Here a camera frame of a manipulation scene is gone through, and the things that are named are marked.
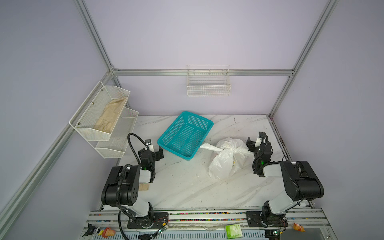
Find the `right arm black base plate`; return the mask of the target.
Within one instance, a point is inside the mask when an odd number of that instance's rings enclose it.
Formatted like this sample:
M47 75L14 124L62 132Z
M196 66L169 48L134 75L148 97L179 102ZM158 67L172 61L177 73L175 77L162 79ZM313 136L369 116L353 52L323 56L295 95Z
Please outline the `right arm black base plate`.
M246 219L250 228L286 227L286 215L274 215L262 211L247 211Z

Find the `white plastic bag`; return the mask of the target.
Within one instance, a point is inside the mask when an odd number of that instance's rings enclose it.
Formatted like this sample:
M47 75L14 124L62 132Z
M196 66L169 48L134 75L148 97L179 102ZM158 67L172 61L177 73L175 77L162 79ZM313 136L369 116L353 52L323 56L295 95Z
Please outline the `white plastic bag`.
M240 139L226 138L215 146L204 143L200 148L212 152L208 174L213 180L227 179L255 159L254 153Z

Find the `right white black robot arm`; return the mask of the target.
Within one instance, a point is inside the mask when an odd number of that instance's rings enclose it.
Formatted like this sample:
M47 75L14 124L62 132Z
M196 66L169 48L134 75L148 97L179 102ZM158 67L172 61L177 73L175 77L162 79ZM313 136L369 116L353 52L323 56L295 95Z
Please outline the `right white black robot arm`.
M272 227L284 222L287 211L300 206L303 201L313 201L324 196L324 187L307 161L290 162L284 156L272 162L272 144L266 133L260 132L256 141L246 141L249 151L254 153L252 169L261 178L281 178L284 190L272 200L264 203L259 216L247 212L249 225Z

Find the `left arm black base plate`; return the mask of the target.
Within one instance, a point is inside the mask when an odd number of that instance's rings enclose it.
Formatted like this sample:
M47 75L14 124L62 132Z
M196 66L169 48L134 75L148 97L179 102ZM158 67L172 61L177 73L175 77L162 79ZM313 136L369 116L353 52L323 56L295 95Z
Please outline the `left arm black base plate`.
M169 213L154 212L146 217L129 218L128 229L160 229L169 221Z

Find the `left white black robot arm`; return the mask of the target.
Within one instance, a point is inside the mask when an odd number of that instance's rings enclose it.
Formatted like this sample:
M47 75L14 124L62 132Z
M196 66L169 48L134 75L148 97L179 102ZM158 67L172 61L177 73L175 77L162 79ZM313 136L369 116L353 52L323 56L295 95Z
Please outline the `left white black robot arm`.
M140 184L152 183L156 176L156 162L164 158L163 149L154 150L151 140L138 151L138 166L113 167L101 194L103 205L116 207L133 218L152 218L153 207L139 197Z

